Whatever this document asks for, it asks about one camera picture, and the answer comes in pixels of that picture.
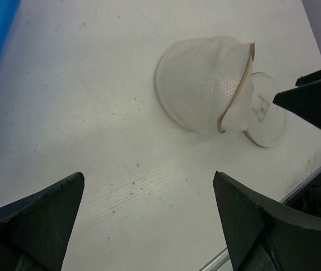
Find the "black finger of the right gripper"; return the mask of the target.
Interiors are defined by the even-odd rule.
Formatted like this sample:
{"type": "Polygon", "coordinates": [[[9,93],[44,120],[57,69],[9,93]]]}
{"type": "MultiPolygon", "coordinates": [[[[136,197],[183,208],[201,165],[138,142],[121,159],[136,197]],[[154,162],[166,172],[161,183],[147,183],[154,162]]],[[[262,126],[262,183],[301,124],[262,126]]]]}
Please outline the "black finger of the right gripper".
{"type": "Polygon", "coordinates": [[[321,130],[321,82],[278,93],[273,104],[321,130]]]}
{"type": "Polygon", "coordinates": [[[318,80],[321,80],[321,70],[313,72],[311,74],[308,74],[306,76],[301,76],[300,78],[297,79],[295,85],[297,87],[310,84],[313,82],[316,82],[318,80]]]}

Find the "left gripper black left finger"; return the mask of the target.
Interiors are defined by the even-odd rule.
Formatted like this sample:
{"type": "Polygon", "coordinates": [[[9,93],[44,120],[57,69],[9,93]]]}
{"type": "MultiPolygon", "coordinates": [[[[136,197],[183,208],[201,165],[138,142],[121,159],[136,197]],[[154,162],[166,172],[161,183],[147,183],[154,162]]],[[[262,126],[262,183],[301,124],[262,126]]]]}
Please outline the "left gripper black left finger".
{"type": "Polygon", "coordinates": [[[0,208],[0,270],[61,270],[85,178],[74,173],[0,208]]]}

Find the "round beige mesh laundry bag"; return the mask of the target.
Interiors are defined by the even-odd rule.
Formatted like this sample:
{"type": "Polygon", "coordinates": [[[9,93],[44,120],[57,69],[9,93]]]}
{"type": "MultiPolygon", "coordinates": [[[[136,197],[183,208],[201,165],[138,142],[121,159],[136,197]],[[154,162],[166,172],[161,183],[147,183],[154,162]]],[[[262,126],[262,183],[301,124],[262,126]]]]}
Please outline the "round beige mesh laundry bag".
{"type": "Polygon", "coordinates": [[[279,89],[253,69],[255,45],[231,36],[191,38],[171,44],[155,72],[164,111],[181,127],[205,136],[244,133],[255,145],[279,145],[287,116],[273,104],[279,89]]]}

